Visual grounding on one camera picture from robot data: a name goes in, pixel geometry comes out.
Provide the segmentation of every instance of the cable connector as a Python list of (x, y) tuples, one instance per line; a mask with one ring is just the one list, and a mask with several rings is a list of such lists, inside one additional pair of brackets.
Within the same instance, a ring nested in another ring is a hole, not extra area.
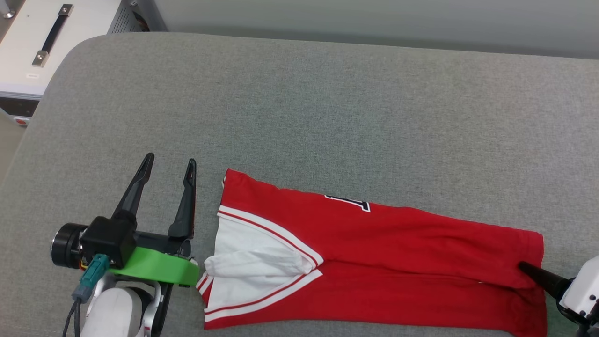
[(73, 300), (80, 299), (81, 303), (87, 303), (92, 296), (93, 288), (98, 281), (104, 276), (110, 267), (110, 258), (104, 254), (96, 254), (93, 256), (92, 262), (87, 266), (83, 276), (79, 279), (79, 285), (71, 294)]

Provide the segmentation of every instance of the ventilation grille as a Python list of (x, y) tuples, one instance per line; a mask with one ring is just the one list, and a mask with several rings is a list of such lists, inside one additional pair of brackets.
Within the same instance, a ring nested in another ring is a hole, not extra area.
[(110, 25), (108, 34), (118, 34), (126, 32), (140, 32), (141, 28), (135, 19), (133, 11), (125, 4), (121, 2), (121, 5), (114, 16), (114, 20)]

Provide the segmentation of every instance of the green plastic part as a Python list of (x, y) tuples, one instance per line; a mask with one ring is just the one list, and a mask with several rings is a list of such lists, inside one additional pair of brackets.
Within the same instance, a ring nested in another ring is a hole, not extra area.
[(199, 267), (189, 260), (142, 247), (135, 247), (123, 269), (108, 271), (115, 275), (190, 286), (195, 286), (199, 279)]

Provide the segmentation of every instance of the black camera lens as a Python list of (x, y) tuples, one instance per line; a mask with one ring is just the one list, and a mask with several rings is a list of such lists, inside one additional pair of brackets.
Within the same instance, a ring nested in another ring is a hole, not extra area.
[(58, 230), (50, 247), (50, 256), (55, 265), (79, 269), (79, 236), (86, 228), (86, 225), (66, 224)]

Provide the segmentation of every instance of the gray fabric surface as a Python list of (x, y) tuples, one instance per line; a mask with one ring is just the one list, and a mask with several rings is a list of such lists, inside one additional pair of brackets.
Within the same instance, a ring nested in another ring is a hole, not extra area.
[[(544, 267), (573, 277), (599, 242), (598, 79), (598, 61), (541, 56), (167, 33), (85, 41), (54, 76), (0, 188), (1, 335), (59, 334), (80, 273), (52, 265), (50, 241), (66, 222), (111, 214), (149, 151), (139, 228), (166, 232), (195, 158), (198, 260), (213, 252), (232, 168), (538, 231)], [(208, 332), (202, 308), (199, 294), (176, 288), (163, 335), (508, 336), (326, 321)], [(548, 312), (550, 336), (573, 333), (550, 302)]]

